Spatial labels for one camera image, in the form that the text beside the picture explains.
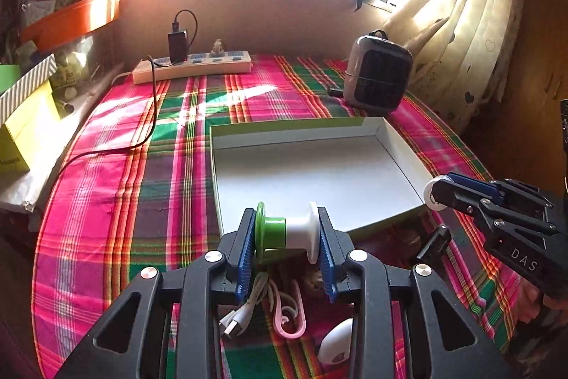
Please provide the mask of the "white round cap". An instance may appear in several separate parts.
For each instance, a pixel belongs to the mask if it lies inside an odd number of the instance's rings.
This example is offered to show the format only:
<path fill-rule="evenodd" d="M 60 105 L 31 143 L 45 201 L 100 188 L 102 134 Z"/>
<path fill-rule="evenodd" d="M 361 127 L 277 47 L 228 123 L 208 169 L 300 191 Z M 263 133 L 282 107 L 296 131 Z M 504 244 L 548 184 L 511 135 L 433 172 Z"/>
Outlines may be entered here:
<path fill-rule="evenodd" d="M 448 175 L 439 175 L 436 176 L 432 179 L 430 179 L 425 187 L 424 187 L 424 191 L 423 191 L 423 199 L 425 204 L 433 211 L 435 212 L 441 212 L 444 209 L 446 209 L 446 205 L 438 202 L 433 195 L 433 188 L 436 184 L 438 184 L 439 182 L 441 182 L 442 180 L 446 180 L 446 181 L 452 181 L 453 179 L 451 177 L 449 177 Z"/>

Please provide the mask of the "green white spool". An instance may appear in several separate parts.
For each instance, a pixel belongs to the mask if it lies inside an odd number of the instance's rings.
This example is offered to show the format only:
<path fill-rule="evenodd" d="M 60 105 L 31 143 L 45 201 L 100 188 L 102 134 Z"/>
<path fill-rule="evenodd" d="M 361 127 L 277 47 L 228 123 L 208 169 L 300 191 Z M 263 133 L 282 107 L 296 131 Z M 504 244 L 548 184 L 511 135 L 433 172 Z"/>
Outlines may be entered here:
<path fill-rule="evenodd" d="M 257 205 L 254 221 L 255 251 L 258 262 L 277 259 L 282 250 L 304 250 L 307 261 L 315 265 L 320 253 L 321 222 L 318 206 L 308 203 L 303 216 L 270 217 L 263 202 Z"/>

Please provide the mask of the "black rectangular device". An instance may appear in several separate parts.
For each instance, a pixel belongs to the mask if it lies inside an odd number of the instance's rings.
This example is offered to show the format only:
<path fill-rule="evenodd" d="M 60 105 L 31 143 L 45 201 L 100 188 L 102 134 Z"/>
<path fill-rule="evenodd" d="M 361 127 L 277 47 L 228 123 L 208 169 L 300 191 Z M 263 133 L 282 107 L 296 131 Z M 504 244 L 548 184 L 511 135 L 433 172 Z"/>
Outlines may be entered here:
<path fill-rule="evenodd" d="M 418 264 L 425 264 L 429 266 L 438 265 L 442 261 L 442 257 L 452 241 L 452 233 L 445 225 L 438 226 L 430 235 L 426 245 L 416 256 Z"/>

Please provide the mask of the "pink clip holder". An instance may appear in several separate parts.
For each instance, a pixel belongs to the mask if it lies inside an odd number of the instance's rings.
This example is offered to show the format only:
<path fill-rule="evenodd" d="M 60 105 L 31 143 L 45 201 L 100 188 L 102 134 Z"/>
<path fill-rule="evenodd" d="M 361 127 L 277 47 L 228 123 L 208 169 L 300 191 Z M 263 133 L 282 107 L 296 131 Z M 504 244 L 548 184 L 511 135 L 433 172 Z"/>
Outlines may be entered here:
<path fill-rule="evenodd" d="M 269 310 L 272 313 L 272 328 L 279 337 L 297 340 L 306 330 L 306 316 L 299 283 L 292 280 L 292 294 L 280 292 L 276 282 L 269 278 Z"/>

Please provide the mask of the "white oval mouse device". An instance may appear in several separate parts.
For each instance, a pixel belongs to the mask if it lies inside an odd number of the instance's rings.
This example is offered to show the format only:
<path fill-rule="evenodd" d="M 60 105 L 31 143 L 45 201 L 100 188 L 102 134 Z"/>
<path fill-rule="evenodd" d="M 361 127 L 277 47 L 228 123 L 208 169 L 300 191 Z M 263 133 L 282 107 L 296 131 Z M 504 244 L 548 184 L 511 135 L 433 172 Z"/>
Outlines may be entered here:
<path fill-rule="evenodd" d="M 321 364 L 332 366 L 349 359 L 353 318 L 347 318 L 332 328 L 322 339 L 318 360 Z"/>

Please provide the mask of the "brown walnut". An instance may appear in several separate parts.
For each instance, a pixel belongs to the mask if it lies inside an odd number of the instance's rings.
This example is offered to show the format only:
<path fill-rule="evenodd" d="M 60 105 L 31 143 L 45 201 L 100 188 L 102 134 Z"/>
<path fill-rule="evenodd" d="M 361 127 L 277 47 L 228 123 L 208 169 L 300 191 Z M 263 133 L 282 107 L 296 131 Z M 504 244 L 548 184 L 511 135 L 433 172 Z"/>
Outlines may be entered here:
<path fill-rule="evenodd" d="M 306 269 L 303 276 L 303 284 L 310 297 L 323 298 L 326 295 L 322 281 L 322 272 L 314 265 L 310 265 Z"/>

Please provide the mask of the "white green cardboard box tray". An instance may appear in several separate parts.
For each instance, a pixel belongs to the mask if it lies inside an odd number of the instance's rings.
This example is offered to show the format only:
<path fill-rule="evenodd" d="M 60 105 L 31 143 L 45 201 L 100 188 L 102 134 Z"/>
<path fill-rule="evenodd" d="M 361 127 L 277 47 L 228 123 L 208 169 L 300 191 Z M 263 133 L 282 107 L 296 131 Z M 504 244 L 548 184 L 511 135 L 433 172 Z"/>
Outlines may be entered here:
<path fill-rule="evenodd" d="M 219 231 L 235 231 L 246 208 L 301 216 L 309 202 L 333 226 L 379 228 L 425 206 L 431 174 L 383 117 L 276 120 L 210 131 Z"/>

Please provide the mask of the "plaid tablecloth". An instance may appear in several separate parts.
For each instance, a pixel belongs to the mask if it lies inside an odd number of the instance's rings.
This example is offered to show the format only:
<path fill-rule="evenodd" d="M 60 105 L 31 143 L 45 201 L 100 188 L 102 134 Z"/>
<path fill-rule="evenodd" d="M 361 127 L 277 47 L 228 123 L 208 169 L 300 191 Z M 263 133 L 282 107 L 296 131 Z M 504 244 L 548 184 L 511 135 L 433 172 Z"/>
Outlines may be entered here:
<path fill-rule="evenodd" d="M 43 378 L 54 378 L 75 345 L 141 269 L 189 265 L 215 248 L 219 226 L 210 163 L 210 127 L 319 117 L 358 117 L 327 94 L 343 83 L 346 63 L 256 56 L 250 73 L 158 84 L 158 124 L 149 142 L 126 154 L 79 159 L 52 189 L 32 282 L 35 352 Z M 152 85 L 132 78 L 110 88 L 76 136 L 70 156 L 143 139 L 153 120 Z M 406 93 L 388 117 L 435 176 L 490 174 L 466 144 L 417 97 Z M 482 249 L 468 216 L 457 215 L 442 259 L 457 297 L 497 348 L 506 352 L 517 321 L 520 280 Z M 349 307 L 309 307 L 307 331 L 284 341 L 267 303 L 236 342 L 223 345 L 226 378 L 345 378 L 348 364 L 323 367 L 317 345 Z"/>

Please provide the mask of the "grey black small heater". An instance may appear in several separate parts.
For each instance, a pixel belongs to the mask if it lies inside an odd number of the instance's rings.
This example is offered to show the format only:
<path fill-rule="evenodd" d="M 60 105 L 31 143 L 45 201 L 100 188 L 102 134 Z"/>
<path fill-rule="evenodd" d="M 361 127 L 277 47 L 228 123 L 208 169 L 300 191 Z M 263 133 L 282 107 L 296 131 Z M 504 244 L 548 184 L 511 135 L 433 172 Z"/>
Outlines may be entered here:
<path fill-rule="evenodd" d="M 413 65 L 412 54 L 382 30 L 357 38 L 350 50 L 343 98 L 350 106 L 385 117 L 399 107 Z"/>

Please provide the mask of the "cream heart pattern curtain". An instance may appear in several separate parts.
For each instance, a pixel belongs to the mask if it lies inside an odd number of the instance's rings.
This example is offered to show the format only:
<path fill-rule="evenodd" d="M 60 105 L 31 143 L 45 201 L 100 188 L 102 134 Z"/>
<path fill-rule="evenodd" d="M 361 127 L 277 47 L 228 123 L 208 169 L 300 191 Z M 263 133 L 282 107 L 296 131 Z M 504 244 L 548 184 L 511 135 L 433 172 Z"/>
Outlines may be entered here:
<path fill-rule="evenodd" d="M 384 28 L 414 57 L 410 91 L 462 133 L 500 100 L 524 0 L 398 0 Z"/>

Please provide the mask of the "white power strip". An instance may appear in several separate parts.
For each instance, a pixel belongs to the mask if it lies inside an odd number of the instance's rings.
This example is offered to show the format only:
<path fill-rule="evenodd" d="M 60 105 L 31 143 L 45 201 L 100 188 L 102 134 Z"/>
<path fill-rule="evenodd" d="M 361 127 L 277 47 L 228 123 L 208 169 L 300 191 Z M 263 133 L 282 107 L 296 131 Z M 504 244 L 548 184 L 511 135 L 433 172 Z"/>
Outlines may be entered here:
<path fill-rule="evenodd" d="M 252 60 L 246 51 L 224 52 L 219 57 L 210 53 L 190 54 L 185 61 L 172 64 L 169 57 L 154 59 L 157 81 L 203 75 L 249 73 Z"/>

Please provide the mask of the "white plug in strip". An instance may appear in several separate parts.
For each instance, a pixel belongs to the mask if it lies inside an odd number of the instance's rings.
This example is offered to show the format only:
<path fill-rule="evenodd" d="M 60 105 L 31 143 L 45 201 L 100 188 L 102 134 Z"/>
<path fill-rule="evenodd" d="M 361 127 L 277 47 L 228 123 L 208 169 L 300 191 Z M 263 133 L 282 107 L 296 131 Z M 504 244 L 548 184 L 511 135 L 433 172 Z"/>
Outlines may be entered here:
<path fill-rule="evenodd" d="M 225 46 L 221 39 L 214 42 L 210 55 L 214 58 L 222 57 L 225 53 Z"/>

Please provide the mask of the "black charger adapter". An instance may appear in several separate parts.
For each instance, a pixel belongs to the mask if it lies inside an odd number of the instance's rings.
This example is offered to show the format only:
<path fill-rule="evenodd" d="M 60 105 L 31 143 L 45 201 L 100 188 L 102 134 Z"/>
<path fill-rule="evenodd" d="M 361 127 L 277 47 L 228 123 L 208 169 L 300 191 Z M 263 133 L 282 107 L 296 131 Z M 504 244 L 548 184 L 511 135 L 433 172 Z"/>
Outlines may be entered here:
<path fill-rule="evenodd" d="M 180 64 L 188 57 L 187 31 L 173 31 L 168 34 L 169 61 L 172 64 Z"/>

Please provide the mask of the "yellow box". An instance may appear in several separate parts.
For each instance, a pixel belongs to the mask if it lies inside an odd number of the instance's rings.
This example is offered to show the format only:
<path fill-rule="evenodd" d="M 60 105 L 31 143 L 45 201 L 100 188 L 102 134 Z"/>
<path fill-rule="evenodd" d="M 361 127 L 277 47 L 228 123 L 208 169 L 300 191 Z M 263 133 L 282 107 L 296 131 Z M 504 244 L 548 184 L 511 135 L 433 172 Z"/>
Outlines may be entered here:
<path fill-rule="evenodd" d="M 1 126 L 1 172 L 29 172 L 45 161 L 60 120 L 47 80 Z"/>

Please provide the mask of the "striped box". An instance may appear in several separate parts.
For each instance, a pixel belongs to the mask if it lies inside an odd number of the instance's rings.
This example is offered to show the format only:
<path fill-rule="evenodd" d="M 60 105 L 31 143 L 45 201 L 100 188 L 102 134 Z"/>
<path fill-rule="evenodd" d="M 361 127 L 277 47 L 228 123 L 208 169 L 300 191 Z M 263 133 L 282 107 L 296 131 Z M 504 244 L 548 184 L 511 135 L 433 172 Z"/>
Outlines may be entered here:
<path fill-rule="evenodd" d="M 0 98 L 0 125 L 42 84 L 57 71 L 55 55 L 51 54 L 8 88 Z"/>

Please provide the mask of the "orange tray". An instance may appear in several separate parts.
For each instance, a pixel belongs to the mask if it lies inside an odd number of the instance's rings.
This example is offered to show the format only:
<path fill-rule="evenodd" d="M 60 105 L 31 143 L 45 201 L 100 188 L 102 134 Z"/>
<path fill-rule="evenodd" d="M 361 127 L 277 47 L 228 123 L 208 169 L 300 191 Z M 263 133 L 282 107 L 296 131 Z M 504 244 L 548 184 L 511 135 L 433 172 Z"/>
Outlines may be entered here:
<path fill-rule="evenodd" d="M 46 15 L 20 33 L 22 43 L 33 41 L 41 53 L 86 36 L 119 16 L 120 0 L 81 0 Z"/>

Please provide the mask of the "green box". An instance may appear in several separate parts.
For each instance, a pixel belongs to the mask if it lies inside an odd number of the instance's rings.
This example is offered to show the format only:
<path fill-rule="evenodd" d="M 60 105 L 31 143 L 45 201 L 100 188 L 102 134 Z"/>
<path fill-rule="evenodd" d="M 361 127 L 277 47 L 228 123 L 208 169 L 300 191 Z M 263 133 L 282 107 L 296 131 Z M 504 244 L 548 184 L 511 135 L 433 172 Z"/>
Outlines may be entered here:
<path fill-rule="evenodd" d="M 18 64 L 0 64 L 0 94 L 12 87 L 21 77 Z"/>

